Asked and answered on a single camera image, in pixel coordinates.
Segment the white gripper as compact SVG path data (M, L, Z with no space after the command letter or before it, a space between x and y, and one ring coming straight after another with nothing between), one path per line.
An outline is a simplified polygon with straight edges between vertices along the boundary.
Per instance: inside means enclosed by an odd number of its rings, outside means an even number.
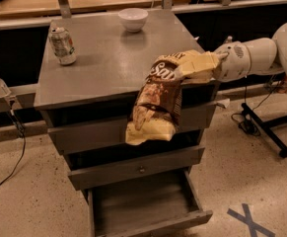
M212 77L220 82L239 80L247 76L251 68L249 50L239 41L224 43L214 52L189 50L183 62L174 70L175 76L196 82L209 82Z

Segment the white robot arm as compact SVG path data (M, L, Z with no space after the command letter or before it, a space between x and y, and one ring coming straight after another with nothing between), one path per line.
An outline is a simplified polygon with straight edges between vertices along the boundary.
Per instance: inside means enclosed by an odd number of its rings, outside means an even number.
M249 75L287 76L287 23L270 38L240 42L228 39L213 52L190 52L178 66L179 79L194 78L200 83L211 79L230 82Z

